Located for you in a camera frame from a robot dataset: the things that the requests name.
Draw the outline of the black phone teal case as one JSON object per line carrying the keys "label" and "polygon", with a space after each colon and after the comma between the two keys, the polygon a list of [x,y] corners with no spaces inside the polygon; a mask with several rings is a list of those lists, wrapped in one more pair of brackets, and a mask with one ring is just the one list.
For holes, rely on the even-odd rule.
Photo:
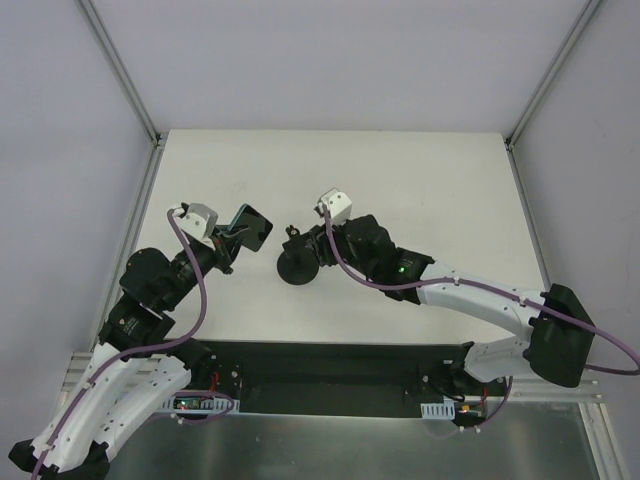
{"label": "black phone teal case", "polygon": [[243,204],[228,225],[229,235],[239,244],[258,252],[273,229],[273,224],[249,204]]}

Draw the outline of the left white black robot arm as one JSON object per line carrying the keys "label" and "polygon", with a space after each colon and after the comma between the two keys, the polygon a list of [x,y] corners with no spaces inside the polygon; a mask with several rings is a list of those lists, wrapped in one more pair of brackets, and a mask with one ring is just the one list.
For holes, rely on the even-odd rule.
{"label": "left white black robot arm", "polygon": [[109,313],[91,359],[64,406],[38,436],[16,443],[10,460],[34,479],[102,479],[130,437],[170,398],[236,405],[214,353],[188,333],[169,340],[175,307],[204,291],[213,269],[232,273],[247,225],[176,228],[184,248],[173,259],[145,248],[128,260],[123,294]]}

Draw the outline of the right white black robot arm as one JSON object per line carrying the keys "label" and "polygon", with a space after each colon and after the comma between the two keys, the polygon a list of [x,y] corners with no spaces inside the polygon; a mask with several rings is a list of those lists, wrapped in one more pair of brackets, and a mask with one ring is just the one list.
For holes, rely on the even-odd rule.
{"label": "right white black robot arm", "polygon": [[593,322],[570,288],[525,290],[461,278],[428,255],[396,246],[372,215],[305,233],[289,226],[286,233],[276,268],[290,285],[310,283],[322,267],[346,265],[393,300],[450,309],[509,332],[502,340],[462,344],[449,368],[457,392],[473,394],[499,377],[529,373],[565,388],[579,385]]}

